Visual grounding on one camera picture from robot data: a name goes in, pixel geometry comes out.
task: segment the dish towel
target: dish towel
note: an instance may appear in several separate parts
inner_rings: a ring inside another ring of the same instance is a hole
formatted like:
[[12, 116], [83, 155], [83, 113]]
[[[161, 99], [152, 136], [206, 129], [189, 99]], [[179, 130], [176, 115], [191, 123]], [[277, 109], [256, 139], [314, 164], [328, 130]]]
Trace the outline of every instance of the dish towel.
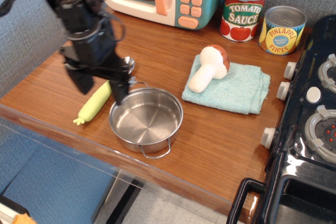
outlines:
[[[201, 67], [199, 58], [199, 55], [196, 55], [187, 84]], [[201, 93], [191, 91], [186, 84], [182, 99], [245, 115], [259, 114], [269, 91], [270, 79], [260, 67], [231, 62], [227, 76], [220, 80], [212, 79]]]

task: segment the pineapple slices can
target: pineapple slices can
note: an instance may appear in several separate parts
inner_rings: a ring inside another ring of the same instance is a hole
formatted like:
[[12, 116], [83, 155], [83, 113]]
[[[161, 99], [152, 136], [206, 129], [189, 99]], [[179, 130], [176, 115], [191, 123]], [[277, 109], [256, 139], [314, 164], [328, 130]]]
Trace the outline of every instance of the pineapple slices can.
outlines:
[[307, 16], [292, 6], [274, 6], [265, 13], [259, 37], [260, 47], [274, 55], [295, 52], [301, 39]]
[[232, 41], [249, 41], [257, 31], [266, 0], [225, 0], [220, 33]]

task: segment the stainless steel pot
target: stainless steel pot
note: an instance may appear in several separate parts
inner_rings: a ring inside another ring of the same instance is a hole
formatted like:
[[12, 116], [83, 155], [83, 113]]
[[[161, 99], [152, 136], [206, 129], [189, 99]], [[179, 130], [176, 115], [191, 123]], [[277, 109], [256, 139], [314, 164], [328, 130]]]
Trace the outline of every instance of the stainless steel pot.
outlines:
[[[126, 148], [142, 152], [146, 158], [160, 158], [171, 151], [183, 120], [183, 109], [173, 94], [146, 86], [130, 91], [121, 105], [112, 105], [110, 125]], [[147, 155], [165, 147], [168, 151], [160, 156]]]

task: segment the wooden table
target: wooden table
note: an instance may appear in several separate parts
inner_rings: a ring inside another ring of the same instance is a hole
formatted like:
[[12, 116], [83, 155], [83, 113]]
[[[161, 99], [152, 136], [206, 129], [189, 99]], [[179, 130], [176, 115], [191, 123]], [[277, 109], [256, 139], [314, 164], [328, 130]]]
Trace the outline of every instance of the wooden table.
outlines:
[[[105, 80], [95, 78], [93, 89], [82, 95], [67, 76], [58, 52], [0, 100], [0, 116], [228, 214], [243, 178], [265, 181], [269, 151], [261, 146], [261, 136], [265, 127], [278, 125], [284, 107], [276, 98], [278, 87], [285, 81], [287, 62], [300, 58], [311, 29], [305, 29], [297, 52], [275, 56], [259, 47], [261, 25], [257, 36], [249, 42], [224, 39], [219, 32], [219, 12], [199, 31], [115, 15], [127, 27], [117, 53], [134, 58], [133, 75], [150, 87], [171, 92], [183, 106], [183, 123], [169, 155], [147, 159], [118, 141], [109, 125], [113, 97], [91, 122], [74, 124], [81, 107]], [[182, 100], [193, 60], [210, 44], [223, 46], [231, 62], [260, 66], [271, 76], [269, 93], [259, 115], [231, 113]], [[245, 218], [251, 201], [244, 206]]]

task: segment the black stove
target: black stove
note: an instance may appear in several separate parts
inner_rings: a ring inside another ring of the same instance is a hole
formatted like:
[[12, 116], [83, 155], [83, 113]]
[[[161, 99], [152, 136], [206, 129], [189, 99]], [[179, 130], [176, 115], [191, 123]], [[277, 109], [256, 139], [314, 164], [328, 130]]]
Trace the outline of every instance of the black stove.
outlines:
[[241, 182], [227, 223], [236, 223], [249, 192], [260, 194], [253, 223], [336, 223], [336, 15], [313, 27], [299, 62], [277, 97], [278, 127], [266, 128], [266, 181]]

